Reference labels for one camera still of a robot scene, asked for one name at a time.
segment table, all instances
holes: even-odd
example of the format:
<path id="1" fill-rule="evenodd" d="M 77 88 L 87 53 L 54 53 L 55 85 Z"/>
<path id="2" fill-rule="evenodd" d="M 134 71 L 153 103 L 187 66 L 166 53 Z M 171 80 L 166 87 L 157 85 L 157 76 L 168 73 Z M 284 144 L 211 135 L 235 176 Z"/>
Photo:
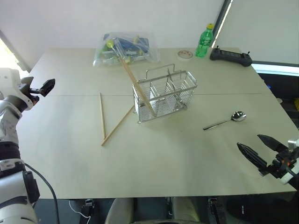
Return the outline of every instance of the table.
<path id="1" fill-rule="evenodd" d="M 31 111 L 23 113 L 17 128 L 22 159 L 47 178 L 58 198 L 294 191 L 271 175 L 261 177 L 236 146 L 237 142 L 248 145 L 271 162 L 275 152 L 263 145 L 257 134 L 285 144 L 298 136 L 262 79 L 251 67 L 211 62 L 208 57 L 181 62 L 173 55 L 178 51 L 161 49 L 162 62 L 131 67 L 135 73 L 140 71 L 136 76 L 170 62 L 191 71 L 199 86 L 188 109 L 142 124 L 137 124 L 137 115 L 131 113 L 104 147 L 100 146 L 99 92 L 109 133 L 133 104 L 125 71 L 92 68 L 90 49 L 52 49 L 42 56 L 31 72 L 33 86 L 51 77 L 57 79 L 57 85 Z M 248 114 L 243 122 L 202 130 L 229 118 L 237 109 Z M 36 178 L 41 198 L 52 198 Z"/>

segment metal handle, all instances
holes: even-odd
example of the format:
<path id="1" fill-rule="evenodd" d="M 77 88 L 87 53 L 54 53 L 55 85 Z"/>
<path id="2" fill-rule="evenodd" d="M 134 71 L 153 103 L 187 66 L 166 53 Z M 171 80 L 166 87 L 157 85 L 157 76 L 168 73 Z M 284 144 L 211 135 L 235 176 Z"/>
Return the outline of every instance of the metal handle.
<path id="1" fill-rule="evenodd" d="M 149 71 L 153 71 L 153 70 L 157 70 L 157 69 L 162 69 L 162 68 L 169 67 L 169 66 L 173 66 L 173 70 L 172 71 L 175 72 L 175 70 L 174 70 L 175 64 L 172 63 L 172 64 L 164 65 L 164 66 L 161 66 L 161 67 L 157 67 L 157 68 L 154 68 L 154 69 L 148 69 L 148 70 L 146 70 L 145 79 L 148 78 L 148 72 Z"/>
<path id="2" fill-rule="evenodd" d="M 209 130 L 209 129 L 213 128 L 213 127 L 216 127 L 216 126 L 221 125 L 221 124 L 223 124 L 223 123 L 225 123 L 225 122 L 228 122 L 228 121 L 230 121 L 230 120 L 225 120 L 225 121 L 222 121 L 222 122 L 219 122 L 219 123 L 210 125 L 210 126 L 208 126 L 208 127 L 204 127 L 203 129 L 204 129 L 204 131 L 205 131 L 205 130 Z"/>

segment small round container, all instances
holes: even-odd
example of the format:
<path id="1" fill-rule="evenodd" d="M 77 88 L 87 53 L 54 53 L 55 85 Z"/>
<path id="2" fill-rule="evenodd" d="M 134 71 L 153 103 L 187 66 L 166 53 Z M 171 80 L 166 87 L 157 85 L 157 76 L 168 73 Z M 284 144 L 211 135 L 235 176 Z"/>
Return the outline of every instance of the small round container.
<path id="1" fill-rule="evenodd" d="M 178 52 L 178 58 L 183 62 L 190 61 L 192 57 L 193 57 L 193 53 L 188 50 L 181 50 Z"/>

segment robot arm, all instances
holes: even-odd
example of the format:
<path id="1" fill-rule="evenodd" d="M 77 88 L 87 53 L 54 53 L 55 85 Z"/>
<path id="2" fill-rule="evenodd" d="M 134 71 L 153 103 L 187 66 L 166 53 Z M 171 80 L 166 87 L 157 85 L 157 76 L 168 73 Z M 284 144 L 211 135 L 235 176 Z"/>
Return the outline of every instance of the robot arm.
<path id="1" fill-rule="evenodd" d="M 55 80 L 41 89 L 31 89 L 33 77 L 20 80 L 19 72 L 0 68 L 0 223 L 37 224 L 32 204 L 39 191 L 31 171 L 21 160 L 16 125 L 24 110 L 30 110 L 41 94 L 54 88 Z"/>
<path id="2" fill-rule="evenodd" d="M 241 153 L 252 162 L 262 176 L 272 174 L 279 178 L 283 184 L 290 184 L 295 189 L 299 189 L 299 139 L 288 140 L 288 147 L 276 139 L 259 134 L 260 140 L 273 151 L 278 152 L 272 164 L 267 166 L 267 162 L 258 156 L 257 152 L 250 147 L 237 143 Z"/>

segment spoon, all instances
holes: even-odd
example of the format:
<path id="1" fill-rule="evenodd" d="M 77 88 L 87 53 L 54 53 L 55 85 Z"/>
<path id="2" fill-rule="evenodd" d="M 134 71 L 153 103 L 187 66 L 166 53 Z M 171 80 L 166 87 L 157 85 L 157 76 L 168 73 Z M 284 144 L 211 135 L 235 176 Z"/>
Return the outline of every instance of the spoon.
<path id="1" fill-rule="evenodd" d="M 242 112 L 242 111 L 236 111 L 236 112 L 232 115 L 232 117 L 231 117 L 230 120 L 225 120 L 225 121 L 222 121 L 222 122 L 219 122 L 219 123 L 210 125 L 210 126 L 208 126 L 208 127 L 204 127 L 203 129 L 204 129 L 204 130 L 208 130 L 208 129 L 211 129 L 211 128 L 213 128 L 213 127 L 216 127 L 216 126 L 218 126 L 218 125 L 221 125 L 221 124 L 223 124 L 223 123 L 225 123 L 225 122 L 228 122 L 228 121 L 231 121 L 231 120 L 233 120 L 233 121 L 243 121 L 243 120 L 245 120 L 245 118 L 246 118 L 246 114 L 245 114 L 244 112 Z"/>

